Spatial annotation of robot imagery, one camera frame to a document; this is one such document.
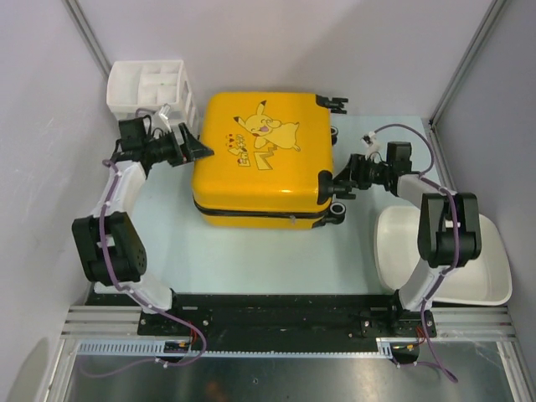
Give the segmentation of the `yellow Pikachu hard-shell suitcase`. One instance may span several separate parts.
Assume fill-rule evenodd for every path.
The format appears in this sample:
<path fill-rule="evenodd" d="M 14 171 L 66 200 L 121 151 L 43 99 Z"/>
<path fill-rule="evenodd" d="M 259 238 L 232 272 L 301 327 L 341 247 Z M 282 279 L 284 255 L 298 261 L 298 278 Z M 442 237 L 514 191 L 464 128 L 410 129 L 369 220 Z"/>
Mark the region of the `yellow Pikachu hard-shell suitcase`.
<path fill-rule="evenodd" d="M 315 229 L 341 224 L 335 201 L 332 112 L 345 101 L 313 93 L 223 92 L 207 106 L 193 203 L 212 225 Z"/>

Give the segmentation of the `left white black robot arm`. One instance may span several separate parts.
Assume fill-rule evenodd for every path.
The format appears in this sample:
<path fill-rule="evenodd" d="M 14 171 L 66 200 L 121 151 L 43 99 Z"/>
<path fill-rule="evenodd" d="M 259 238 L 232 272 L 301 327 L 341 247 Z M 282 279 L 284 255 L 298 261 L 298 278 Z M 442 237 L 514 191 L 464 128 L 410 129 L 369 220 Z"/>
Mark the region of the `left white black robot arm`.
<path fill-rule="evenodd" d="M 147 251 L 132 223 L 131 213 L 152 167 L 166 162 L 182 166 L 214 155 L 184 122 L 153 124 L 149 115 L 119 122 L 120 137 L 103 160 L 109 172 L 103 194 L 93 211 L 71 225 L 87 280 L 97 289 L 129 296 L 166 334 L 180 332 L 184 313 L 173 307 L 173 290 L 147 271 Z"/>

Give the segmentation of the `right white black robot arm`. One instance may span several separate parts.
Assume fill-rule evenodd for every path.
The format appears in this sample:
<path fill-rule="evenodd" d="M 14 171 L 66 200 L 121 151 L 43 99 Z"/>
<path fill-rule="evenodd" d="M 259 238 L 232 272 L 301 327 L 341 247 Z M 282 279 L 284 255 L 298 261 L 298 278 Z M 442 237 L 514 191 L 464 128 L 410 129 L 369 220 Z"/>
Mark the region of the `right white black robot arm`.
<path fill-rule="evenodd" d="M 352 199 L 354 189 L 378 185 L 420 211 L 416 241 L 420 259 L 407 282 L 394 293 L 399 307 L 386 315 L 387 328 L 396 336 L 413 330 L 417 323 L 414 312 L 430 308 L 445 278 L 482 251 L 477 196 L 452 193 L 416 172 L 411 153 L 408 142 L 390 142 L 383 162 L 355 153 L 332 180 L 332 195 L 337 198 Z"/>

